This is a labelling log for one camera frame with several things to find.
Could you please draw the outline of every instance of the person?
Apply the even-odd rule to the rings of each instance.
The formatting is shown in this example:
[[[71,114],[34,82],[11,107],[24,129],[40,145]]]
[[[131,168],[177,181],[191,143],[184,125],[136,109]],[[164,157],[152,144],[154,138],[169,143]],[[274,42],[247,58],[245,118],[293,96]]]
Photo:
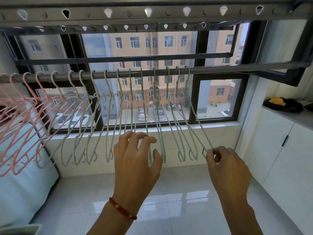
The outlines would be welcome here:
[[[120,135],[119,142],[114,146],[115,188],[112,201],[117,205],[108,201],[87,235],[123,235],[127,232],[134,221],[131,217],[137,215],[160,177],[163,159],[156,149],[153,151],[152,166],[148,165],[149,147],[156,141],[155,137],[143,132],[128,131]],[[247,201],[252,175],[244,161],[234,150],[223,146],[208,150],[206,160],[231,234],[262,235]]]

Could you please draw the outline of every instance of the scooter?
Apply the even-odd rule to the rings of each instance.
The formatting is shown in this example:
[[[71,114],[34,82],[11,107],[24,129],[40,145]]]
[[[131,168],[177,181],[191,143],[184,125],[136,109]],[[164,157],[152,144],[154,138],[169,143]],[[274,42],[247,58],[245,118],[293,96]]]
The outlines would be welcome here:
[[[214,106],[214,107],[217,107],[217,103],[213,103],[213,102],[211,102],[211,104],[210,104],[211,106]]]

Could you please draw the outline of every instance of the cabinet door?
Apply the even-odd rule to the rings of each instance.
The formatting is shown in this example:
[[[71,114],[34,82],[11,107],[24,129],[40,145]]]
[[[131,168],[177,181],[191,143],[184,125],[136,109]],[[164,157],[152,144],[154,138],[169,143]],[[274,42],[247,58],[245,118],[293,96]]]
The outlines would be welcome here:
[[[305,235],[313,234],[313,131],[292,127],[263,187]]]
[[[293,124],[292,121],[272,111],[261,109],[257,125],[243,158],[252,175],[261,185]]]

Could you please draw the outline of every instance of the drying rack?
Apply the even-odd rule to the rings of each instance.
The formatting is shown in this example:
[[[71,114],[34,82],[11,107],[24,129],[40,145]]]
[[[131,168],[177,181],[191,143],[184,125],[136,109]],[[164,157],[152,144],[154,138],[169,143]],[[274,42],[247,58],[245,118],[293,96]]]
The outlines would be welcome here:
[[[158,140],[161,145],[161,154],[163,161],[166,163],[166,149],[162,136],[162,127],[159,118],[159,109],[165,113],[166,120],[170,126],[170,130],[174,137],[178,148],[178,159],[180,162],[185,161],[186,157],[190,160],[197,160],[200,152],[198,152],[195,141],[198,140],[202,146],[201,154],[205,157],[207,145],[202,142],[194,130],[188,124],[184,114],[183,103],[178,98],[178,93],[184,94],[190,102],[191,114],[194,115],[200,125],[210,148],[211,144],[201,121],[198,119],[196,110],[192,104],[191,98],[188,96],[190,75],[201,77],[202,74],[218,74],[218,73],[245,73],[253,74],[268,79],[280,79],[282,81],[290,80],[289,84],[296,86],[299,81],[294,81],[290,78],[290,71],[302,71],[309,67],[313,60],[312,47],[312,0],[132,0],[125,2],[124,0],[0,0],[0,30],[6,35],[46,35],[46,34],[82,34],[82,33],[117,33],[117,32],[151,32],[151,31],[212,31],[212,30],[233,30],[235,27],[235,37],[238,31],[238,25],[247,21],[253,20],[282,20],[282,19],[308,19],[307,25],[303,31],[299,44],[296,48],[295,55],[291,61],[284,63],[250,63],[230,66],[213,66],[213,67],[188,67],[183,68],[166,68],[153,70],[136,70],[131,71],[107,71],[104,72],[73,72],[68,74],[59,74],[53,72],[51,74],[43,74],[37,72],[32,74],[26,72],[24,74],[12,73],[11,75],[2,74],[0,76],[0,91],[6,96],[0,99],[0,144],[7,143],[7,146],[0,154],[0,177],[3,177],[8,172],[17,175],[29,163],[36,163],[40,168],[45,164],[41,164],[39,151],[49,143],[49,141],[57,134],[57,132],[67,126],[67,133],[63,136],[59,146],[54,152],[50,152],[50,158],[56,157],[56,152],[60,149],[61,163],[67,166],[69,163],[79,165],[80,163],[91,164],[97,160],[96,148],[100,137],[105,136],[105,156],[107,162],[113,158],[113,139],[108,145],[107,136],[109,135],[109,120],[110,110],[117,107],[119,117],[115,119],[113,138],[116,134],[121,134],[122,129],[126,131],[125,124],[122,125],[122,104],[123,90],[121,87],[120,78],[130,80],[131,99],[131,118],[130,130],[136,131],[137,117],[133,115],[133,109],[137,108],[138,99],[134,97],[132,92],[131,78],[141,77],[157,77],[168,76],[166,83],[166,94],[164,96],[157,95],[156,84],[153,84],[153,103],[151,104],[153,111],[157,112],[156,128]],[[233,56],[234,47],[229,53],[197,53],[188,55],[156,55],[156,56],[131,56],[131,57],[111,57],[111,58],[75,58],[75,59],[35,59],[35,60],[17,60],[17,66],[29,66],[40,64],[78,64],[78,63],[103,63],[117,61],[150,61],[150,60],[170,60],[170,59],[207,59],[207,58],[228,58]],[[287,73],[275,72],[272,69],[288,69]],[[175,92],[169,93],[169,76],[178,75]],[[178,83],[180,75],[188,75],[184,92],[178,92]],[[119,85],[119,92],[114,94],[108,83],[108,79],[116,78]],[[100,94],[95,84],[95,79],[105,79],[109,93]],[[89,80],[95,89],[94,95],[87,94],[86,85],[84,82]],[[43,123],[42,119],[47,117],[51,112],[59,112],[65,106],[72,96],[64,95],[58,86],[57,82],[68,81],[75,92],[75,98],[71,105],[73,112],[62,122],[58,123],[58,118],[63,114],[49,118],[48,122]],[[86,94],[81,96],[73,81],[80,81],[84,87]],[[43,82],[52,83],[58,90],[61,101],[57,105],[53,105],[53,97],[48,95]],[[39,97],[38,94],[30,87],[30,83],[36,83],[42,90],[44,97]],[[18,98],[13,98],[10,92],[6,90],[6,84],[10,84],[19,95]],[[29,96],[26,96],[19,90],[19,84],[22,84],[29,91]],[[172,107],[169,114],[173,117],[174,124],[170,123],[168,115],[164,109],[161,98],[165,98],[167,104],[173,105],[179,112],[180,116],[186,124],[188,130],[182,130],[180,122],[175,116]],[[100,105],[100,100],[104,99],[105,103]],[[181,103],[181,110],[173,103],[176,99]],[[100,114],[96,111],[90,115],[90,119],[86,122],[85,115],[88,108],[96,105]],[[147,126],[146,107],[143,99],[143,112],[145,118],[146,132],[149,134]],[[101,111],[108,109],[108,117],[103,120]],[[81,115],[77,119],[75,112],[80,111]],[[92,153],[88,152],[88,145],[92,135],[95,132],[95,125],[103,120],[103,127],[99,133],[96,145]],[[32,124],[32,127],[23,135],[19,135],[20,129],[26,124]],[[116,132],[116,127],[119,125],[119,132]],[[75,136],[75,143],[70,156],[66,155],[67,160],[64,160],[62,149],[66,139],[70,136],[74,128],[79,128],[78,134]],[[36,130],[36,135],[40,137],[36,143],[29,147],[29,150],[36,147],[34,155],[28,155],[29,150],[25,153],[20,153],[22,147],[32,138],[32,130]],[[188,142],[186,134],[190,135],[192,142]],[[87,143],[84,145],[84,150],[80,154],[75,154],[77,146],[81,139],[87,136]],[[188,149],[184,147],[183,139],[188,145]],[[21,146],[15,148],[14,145],[22,140]],[[149,163],[151,163],[151,150],[148,154]]]

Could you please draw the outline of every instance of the tile floor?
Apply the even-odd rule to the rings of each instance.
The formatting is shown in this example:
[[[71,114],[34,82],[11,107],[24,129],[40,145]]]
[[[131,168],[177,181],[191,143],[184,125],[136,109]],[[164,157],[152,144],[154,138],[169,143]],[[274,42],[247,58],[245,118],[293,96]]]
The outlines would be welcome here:
[[[61,179],[34,223],[43,225],[43,235],[85,235],[113,189],[114,173]],[[255,180],[248,201],[264,234],[302,234]],[[230,235],[207,166],[163,168],[131,234]]]

